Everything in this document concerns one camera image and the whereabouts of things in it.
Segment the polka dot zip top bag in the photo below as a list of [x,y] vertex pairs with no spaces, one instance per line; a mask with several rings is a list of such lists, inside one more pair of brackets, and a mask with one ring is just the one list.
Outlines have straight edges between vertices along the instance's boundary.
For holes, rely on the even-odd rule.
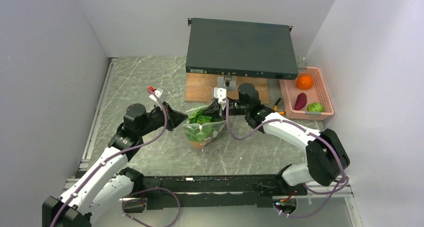
[[213,141],[226,126],[222,117],[210,117],[203,114],[207,106],[189,109],[185,112],[188,119],[182,124],[188,141],[196,149],[203,149]]

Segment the green fake leafy vegetable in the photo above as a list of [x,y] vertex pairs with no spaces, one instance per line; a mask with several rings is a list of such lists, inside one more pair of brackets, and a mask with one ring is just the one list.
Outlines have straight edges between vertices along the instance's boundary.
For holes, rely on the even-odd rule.
[[199,109],[189,116],[183,130],[187,139],[191,142],[209,142],[215,131],[215,124],[220,118],[204,116],[203,110]]

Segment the orange fake peach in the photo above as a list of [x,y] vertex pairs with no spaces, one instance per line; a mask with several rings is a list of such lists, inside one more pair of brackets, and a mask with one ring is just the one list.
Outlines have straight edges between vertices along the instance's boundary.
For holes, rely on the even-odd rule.
[[195,149],[199,150],[203,149],[207,145],[205,141],[192,141],[191,144]]

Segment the purple fake sweet potato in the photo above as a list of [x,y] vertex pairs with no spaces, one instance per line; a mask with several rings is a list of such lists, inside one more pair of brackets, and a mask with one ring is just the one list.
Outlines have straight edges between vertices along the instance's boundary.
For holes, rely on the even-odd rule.
[[306,104],[307,104],[307,95],[304,92],[301,92],[296,97],[294,110],[299,111],[302,108],[304,108]]

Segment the orange fake fruit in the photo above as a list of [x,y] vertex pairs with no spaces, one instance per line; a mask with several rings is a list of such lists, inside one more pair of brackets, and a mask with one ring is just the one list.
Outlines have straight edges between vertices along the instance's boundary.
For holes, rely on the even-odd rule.
[[310,75],[301,75],[296,79],[295,85],[300,90],[309,90],[314,85],[314,80]]

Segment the green fake lime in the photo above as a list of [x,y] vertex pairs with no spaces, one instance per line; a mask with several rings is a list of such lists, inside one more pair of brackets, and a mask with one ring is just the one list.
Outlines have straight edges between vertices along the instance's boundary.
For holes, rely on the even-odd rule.
[[321,103],[319,103],[319,102],[310,103],[307,106],[306,110],[308,112],[319,112],[319,113],[322,113],[322,112],[325,111],[323,105]]

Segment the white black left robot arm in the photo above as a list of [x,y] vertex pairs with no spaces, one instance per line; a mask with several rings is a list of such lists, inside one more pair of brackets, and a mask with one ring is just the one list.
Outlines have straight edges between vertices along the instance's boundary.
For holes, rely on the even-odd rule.
[[48,197],[42,205],[44,227],[90,227],[110,203],[125,196],[160,191],[144,182],[144,175],[125,165],[145,146],[143,136],[161,128],[173,131],[188,115],[173,110],[166,102],[148,112],[144,105],[130,105],[95,164],[60,197]]

